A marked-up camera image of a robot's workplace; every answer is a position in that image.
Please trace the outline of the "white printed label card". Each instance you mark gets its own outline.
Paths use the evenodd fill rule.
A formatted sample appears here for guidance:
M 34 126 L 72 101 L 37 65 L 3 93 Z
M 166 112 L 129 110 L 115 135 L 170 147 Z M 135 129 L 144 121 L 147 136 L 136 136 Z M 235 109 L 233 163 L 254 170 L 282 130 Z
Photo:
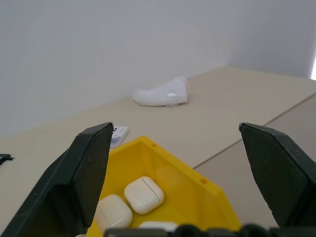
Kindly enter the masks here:
M 127 126 L 114 126 L 110 148 L 118 147 L 122 143 L 128 132 L 129 129 Z

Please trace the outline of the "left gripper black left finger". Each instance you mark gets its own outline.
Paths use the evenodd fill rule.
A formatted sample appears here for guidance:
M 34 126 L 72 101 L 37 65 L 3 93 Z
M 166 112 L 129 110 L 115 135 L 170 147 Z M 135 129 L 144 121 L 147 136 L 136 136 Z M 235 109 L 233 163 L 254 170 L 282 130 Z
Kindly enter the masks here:
M 43 173 L 0 237 L 77 237 L 91 227 L 114 125 L 85 129 Z

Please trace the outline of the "yellow plastic bin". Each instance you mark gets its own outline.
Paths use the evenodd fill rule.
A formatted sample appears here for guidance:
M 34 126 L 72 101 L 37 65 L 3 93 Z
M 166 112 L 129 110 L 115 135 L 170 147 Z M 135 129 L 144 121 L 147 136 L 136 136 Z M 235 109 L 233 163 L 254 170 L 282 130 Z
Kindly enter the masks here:
M 163 203 L 145 215 L 133 213 L 130 228 L 146 221 L 193 224 L 201 230 L 238 231 L 241 222 L 223 190 L 146 136 L 109 152 L 100 199 L 115 194 L 124 198 L 125 187 L 148 176 L 164 192 Z

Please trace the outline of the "white earbud charging case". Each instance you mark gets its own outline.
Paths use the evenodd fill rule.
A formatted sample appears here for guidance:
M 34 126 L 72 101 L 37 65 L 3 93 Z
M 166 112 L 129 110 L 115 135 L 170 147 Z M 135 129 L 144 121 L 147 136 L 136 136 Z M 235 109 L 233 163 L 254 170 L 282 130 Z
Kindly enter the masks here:
M 169 221 L 146 221 L 139 225 L 140 229 L 162 229 L 167 232 L 173 232 L 178 228 L 178 224 Z
M 127 228 L 133 219 L 132 211 L 118 195 L 108 195 L 100 200 L 94 219 L 102 234 L 110 228 Z

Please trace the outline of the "white plastic-wrapped object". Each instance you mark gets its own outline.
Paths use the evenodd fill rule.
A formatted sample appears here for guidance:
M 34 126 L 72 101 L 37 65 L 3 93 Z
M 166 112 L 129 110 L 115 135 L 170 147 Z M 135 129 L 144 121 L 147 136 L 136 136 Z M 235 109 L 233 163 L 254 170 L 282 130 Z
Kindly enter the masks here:
M 152 89 L 136 89 L 133 91 L 132 97 L 141 106 L 178 106 L 188 102 L 187 79 L 185 77 L 176 77 Z

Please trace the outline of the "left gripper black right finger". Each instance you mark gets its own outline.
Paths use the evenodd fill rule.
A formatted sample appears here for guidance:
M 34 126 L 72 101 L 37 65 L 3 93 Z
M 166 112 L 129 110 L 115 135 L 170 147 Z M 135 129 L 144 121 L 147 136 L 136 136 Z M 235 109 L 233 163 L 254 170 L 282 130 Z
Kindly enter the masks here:
M 288 135 L 242 122 L 255 183 L 280 227 L 316 227 L 316 161 Z

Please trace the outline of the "white charging case with seam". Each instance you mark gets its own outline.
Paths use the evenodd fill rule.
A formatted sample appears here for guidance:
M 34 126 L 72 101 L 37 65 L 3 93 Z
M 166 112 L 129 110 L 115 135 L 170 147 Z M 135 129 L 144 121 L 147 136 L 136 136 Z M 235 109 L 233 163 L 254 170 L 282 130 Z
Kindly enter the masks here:
M 164 201 L 164 191 L 150 177 L 142 176 L 128 184 L 124 196 L 132 209 L 140 215 L 148 214 Z

